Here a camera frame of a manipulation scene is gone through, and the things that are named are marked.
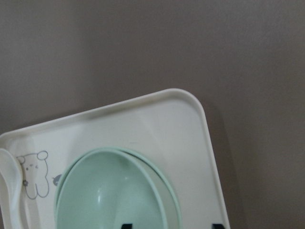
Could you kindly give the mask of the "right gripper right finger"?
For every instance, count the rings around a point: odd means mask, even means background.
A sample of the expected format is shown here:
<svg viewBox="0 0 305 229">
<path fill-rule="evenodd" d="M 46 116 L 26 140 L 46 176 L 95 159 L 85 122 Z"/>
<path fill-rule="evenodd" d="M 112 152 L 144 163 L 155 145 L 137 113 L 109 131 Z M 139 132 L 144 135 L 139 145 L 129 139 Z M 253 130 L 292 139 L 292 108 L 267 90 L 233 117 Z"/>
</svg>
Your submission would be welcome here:
<svg viewBox="0 0 305 229">
<path fill-rule="evenodd" d="M 220 223 L 213 223 L 212 229 L 224 229 L 224 225 Z"/>
</svg>

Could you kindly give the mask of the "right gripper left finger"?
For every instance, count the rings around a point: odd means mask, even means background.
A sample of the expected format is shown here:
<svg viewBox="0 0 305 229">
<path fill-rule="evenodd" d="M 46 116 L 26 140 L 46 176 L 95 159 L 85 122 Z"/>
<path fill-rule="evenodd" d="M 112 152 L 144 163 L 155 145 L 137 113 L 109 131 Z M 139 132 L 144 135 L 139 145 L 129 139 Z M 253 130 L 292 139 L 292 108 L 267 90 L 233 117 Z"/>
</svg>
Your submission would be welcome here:
<svg viewBox="0 0 305 229">
<path fill-rule="evenodd" d="M 132 223 L 122 224 L 121 229 L 132 229 Z"/>
</svg>

